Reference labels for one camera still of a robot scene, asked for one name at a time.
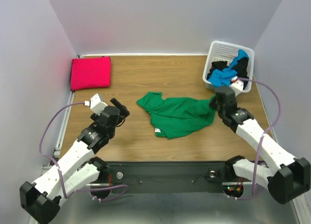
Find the green t shirt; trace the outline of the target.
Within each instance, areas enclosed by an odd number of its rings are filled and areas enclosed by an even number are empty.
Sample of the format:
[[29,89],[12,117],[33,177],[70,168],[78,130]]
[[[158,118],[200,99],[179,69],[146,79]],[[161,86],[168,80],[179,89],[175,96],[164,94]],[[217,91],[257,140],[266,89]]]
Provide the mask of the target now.
[[137,105],[150,114],[155,135],[167,139],[182,138],[213,124],[216,111],[209,104],[209,99],[164,99],[162,92],[155,91],[149,91],[137,100]]

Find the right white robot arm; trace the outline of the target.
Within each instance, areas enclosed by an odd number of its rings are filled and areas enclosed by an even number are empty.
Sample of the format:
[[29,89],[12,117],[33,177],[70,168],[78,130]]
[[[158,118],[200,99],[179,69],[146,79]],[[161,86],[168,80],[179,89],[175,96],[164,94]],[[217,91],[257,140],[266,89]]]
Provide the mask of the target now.
[[224,176],[254,181],[267,189],[280,204],[285,204],[311,189],[311,164],[284,150],[260,127],[254,116],[237,105],[235,91],[228,86],[215,89],[210,107],[218,111],[223,123],[243,138],[266,163],[261,166],[243,156],[226,161]]

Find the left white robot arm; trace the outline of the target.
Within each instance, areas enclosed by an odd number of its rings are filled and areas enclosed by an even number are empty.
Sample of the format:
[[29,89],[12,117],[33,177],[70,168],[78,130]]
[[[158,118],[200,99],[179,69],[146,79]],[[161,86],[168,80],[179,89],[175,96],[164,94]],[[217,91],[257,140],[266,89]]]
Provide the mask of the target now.
[[50,223],[64,202],[78,192],[111,192],[119,188],[127,192],[127,185],[112,184],[109,166],[95,156],[130,115],[117,99],[110,101],[108,105],[99,94],[85,101],[83,105],[93,112],[93,123],[81,131],[71,148],[46,173],[19,188],[21,207],[39,224]]

